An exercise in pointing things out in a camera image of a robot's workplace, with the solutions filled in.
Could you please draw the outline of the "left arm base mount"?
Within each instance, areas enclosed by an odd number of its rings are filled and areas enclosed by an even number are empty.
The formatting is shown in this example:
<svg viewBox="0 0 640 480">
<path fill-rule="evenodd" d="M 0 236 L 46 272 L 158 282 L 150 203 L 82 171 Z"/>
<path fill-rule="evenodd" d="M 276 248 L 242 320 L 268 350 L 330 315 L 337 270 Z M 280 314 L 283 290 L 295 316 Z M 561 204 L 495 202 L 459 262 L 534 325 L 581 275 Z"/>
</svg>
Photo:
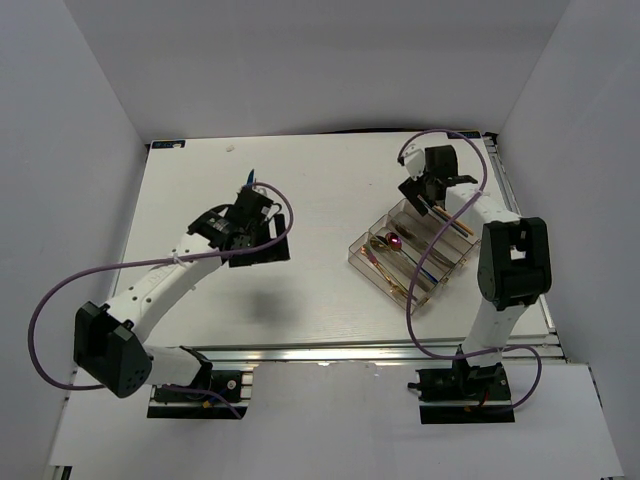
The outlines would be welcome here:
<svg viewBox="0 0 640 480">
<path fill-rule="evenodd" d="M 153 387 L 147 407 L 149 419 L 241 420 L 253 385 L 249 367 L 216 367 L 200 374 L 187 387 Z"/>
</svg>

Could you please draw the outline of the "black spoon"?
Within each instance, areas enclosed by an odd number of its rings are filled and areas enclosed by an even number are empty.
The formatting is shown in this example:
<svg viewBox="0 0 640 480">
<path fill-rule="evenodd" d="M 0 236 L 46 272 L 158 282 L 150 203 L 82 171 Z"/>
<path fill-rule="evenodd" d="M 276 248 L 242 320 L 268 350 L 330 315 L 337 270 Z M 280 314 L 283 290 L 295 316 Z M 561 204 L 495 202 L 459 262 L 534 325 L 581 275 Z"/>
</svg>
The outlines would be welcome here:
<svg viewBox="0 0 640 480">
<path fill-rule="evenodd" d="M 415 272 L 415 266 L 408 261 L 403 254 L 396 252 L 377 237 L 372 237 L 368 241 L 368 244 L 376 252 L 382 255 L 390 264 L 392 264 L 397 271 L 406 276 L 408 280 L 411 280 Z M 435 283 L 422 274 L 418 276 L 416 284 L 426 292 L 430 292 L 436 287 Z"/>
</svg>

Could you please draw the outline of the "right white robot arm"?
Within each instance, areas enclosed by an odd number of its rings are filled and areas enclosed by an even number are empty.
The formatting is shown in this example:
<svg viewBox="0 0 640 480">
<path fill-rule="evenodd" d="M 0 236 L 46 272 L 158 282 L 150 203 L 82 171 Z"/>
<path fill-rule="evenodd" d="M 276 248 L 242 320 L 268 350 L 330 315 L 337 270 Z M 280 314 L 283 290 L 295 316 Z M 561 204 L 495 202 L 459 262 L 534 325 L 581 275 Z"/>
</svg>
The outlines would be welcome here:
<svg viewBox="0 0 640 480">
<path fill-rule="evenodd" d="M 486 195 L 475 178 L 459 174 L 451 145 L 411 145 L 399 163 L 409 173 L 399 190 L 420 214 L 440 208 L 480 239 L 477 282 L 483 300 L 457 353 L 467 364 L 451 374 L 453 390 L 472 399 L 486 389 L 484 369 L 502 361 L 519 318 L 551 287 L 547 224 L 508 210 Z"/>
</svg>

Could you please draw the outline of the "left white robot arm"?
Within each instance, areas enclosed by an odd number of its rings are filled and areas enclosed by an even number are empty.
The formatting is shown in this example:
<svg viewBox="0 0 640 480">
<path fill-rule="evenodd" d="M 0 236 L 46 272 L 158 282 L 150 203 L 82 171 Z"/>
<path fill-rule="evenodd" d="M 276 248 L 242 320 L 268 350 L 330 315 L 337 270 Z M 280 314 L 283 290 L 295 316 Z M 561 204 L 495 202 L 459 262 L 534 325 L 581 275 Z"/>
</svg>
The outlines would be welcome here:
<svg viewBox="0 0 640 480">
<path fill-rule="evenodd" d="M 187 227 L 171 253 L 147 265 L 137 282 L 102 305 L 85 303 L 76 313 L 73 358 L 119 398 L 144 385 L 182 391 L 199 399 L 211 387 L 211 362 L 185 347 L 148 344 L 162 318 L 220 267 L 287 261 L 293 224 L 286 198 L 269 198 L 273 187 L 243 186 L 231 204 L 212 207 Z"/>
</svg>

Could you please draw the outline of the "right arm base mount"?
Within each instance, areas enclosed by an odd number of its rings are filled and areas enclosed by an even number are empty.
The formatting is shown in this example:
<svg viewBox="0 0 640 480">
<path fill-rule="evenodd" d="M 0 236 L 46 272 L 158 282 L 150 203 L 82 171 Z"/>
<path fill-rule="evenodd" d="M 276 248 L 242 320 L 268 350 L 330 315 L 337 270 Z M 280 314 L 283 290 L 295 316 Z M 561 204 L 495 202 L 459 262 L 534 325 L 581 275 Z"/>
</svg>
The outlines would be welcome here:
<svg viewBox="0 0 640 480">
<path fill-rule="evenodd" d="M 418 395 L 423 425 L 515 421 L 511 390 L 501 363 L 478 367 L 457 360 L 448 368 L 417 370 L 416 380 L 407 388 Z"/>
</svg>

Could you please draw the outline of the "blue chopstick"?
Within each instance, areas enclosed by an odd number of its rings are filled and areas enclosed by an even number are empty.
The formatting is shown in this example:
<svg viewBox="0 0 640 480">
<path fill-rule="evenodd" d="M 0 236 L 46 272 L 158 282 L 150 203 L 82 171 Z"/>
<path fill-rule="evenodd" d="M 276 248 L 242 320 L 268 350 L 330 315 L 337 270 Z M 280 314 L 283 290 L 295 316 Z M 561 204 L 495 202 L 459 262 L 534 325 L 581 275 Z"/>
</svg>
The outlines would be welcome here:
<svg viewBox="0 0 640 480">
<path fill-rule="evenodd" d="M 443 222 L 447 222 L 447 221 L 450 220 L 451 216 L 446 211 L 442 210 L 440 207 L 438 207 L 438 206 L 429 206 L 428 203 L 421 196 L 418 197 L 418 200 L 427 209 L 427 211 L 430 214 L 432 214 L 435 217 L 439 218 Z M 468 236 L 468 232 L 457 221 L 454 221 L 451 224 L 451 227 L 454 230 L 456 230 L 458 233 L 460 233 L 461 235 Z"/>
</svg>

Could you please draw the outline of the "gold fork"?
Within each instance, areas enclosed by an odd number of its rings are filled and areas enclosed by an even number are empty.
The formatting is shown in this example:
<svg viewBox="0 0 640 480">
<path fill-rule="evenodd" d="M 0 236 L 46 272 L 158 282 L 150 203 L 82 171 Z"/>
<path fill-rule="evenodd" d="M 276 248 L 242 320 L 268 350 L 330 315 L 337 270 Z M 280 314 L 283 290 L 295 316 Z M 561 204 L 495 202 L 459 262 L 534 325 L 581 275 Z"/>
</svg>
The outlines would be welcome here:
<svg viewBox="0 0 640 480">
<path fill-rule="evenodd" d="M 366 247 L 361 248 L 361 253 L 366 259 L 373 265 L 373 267 L 382 275 L 385 281 L 389 284 L 390 290 L 393 293 L 399 294 L 404 298 L 408 297 L 405 287 L 393 276 L 382 264 L 377 257 Z"/>
</svg>

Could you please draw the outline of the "orange chopstick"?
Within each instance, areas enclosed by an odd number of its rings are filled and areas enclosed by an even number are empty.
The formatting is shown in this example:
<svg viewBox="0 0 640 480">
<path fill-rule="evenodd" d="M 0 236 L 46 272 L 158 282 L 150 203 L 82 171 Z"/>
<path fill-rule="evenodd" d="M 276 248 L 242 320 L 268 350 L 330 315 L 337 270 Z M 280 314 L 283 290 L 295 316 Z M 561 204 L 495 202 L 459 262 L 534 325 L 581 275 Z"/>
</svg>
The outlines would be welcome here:
<svg viewBox="0 0 640 480">
<path fill-rule="evenodd" d="M 452 223 L 453 223 L 454 221 L 457 221 L 457 222 L 458 222 L 458 223 L 459 223 L 459 224 L 460 224 L 460 225 L 461 225 L 461 226 L 462 226 L 462 227 L 463 227 L 463 228 L 468 232 L 468 236 L 464 236 L 464 237 L 470 237 L 470 236 L 474 236 L 474 235 L 475 235 L 475 232 L 474 232 L 471 228 L 469 228 L 467 225 L 465 225 L 464 223 L 460 222 L 460 221 L 459 221 L 459 220 L 457 220 L 457 219 L 453 220 L 453 221 L 452 221 Z"/>
</svg>

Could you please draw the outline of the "blue knife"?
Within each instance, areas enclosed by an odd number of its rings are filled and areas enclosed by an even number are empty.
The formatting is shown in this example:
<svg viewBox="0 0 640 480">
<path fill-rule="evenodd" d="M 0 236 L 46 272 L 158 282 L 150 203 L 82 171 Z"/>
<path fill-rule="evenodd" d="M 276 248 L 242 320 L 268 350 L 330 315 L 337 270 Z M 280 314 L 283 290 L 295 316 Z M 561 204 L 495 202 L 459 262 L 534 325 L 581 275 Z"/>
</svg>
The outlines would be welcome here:
<svg viewBox="0 0 640 480">
<path fill-rule="evenodd" d="M 254 188 L 255 187 L 255 170 L 254 169 L 250 170 L 250 172 L 249 172 L 249 174 L 247 176 L 246 182 L 245 182 L 245 186 L 247 188 Z"/>
</svg>

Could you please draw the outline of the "iridescent purple spoon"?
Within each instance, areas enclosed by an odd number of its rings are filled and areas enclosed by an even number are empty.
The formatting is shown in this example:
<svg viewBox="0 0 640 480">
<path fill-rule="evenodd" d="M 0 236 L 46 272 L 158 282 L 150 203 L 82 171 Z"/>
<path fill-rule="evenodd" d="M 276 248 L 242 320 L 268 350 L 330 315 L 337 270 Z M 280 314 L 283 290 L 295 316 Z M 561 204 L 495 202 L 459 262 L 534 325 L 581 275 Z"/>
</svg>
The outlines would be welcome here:
<svg viewBox="0 0 640 480">
<path fill-rule="evenodd" d="M 394 232 L 388 232 L 385 234 L 384 239 L 387 245 L 391 248 L 392 251 L 400 254 L 409 262 L 413 263 L 415 266 L 418 265 L 418 261 L 415 260 L 403 247 L 402 239 Z M 420 272 L 428 278 L 434 285 L 439 283 L 439 280 L 427 271 L 424 267 L 419 268 Z"/>
</svg>

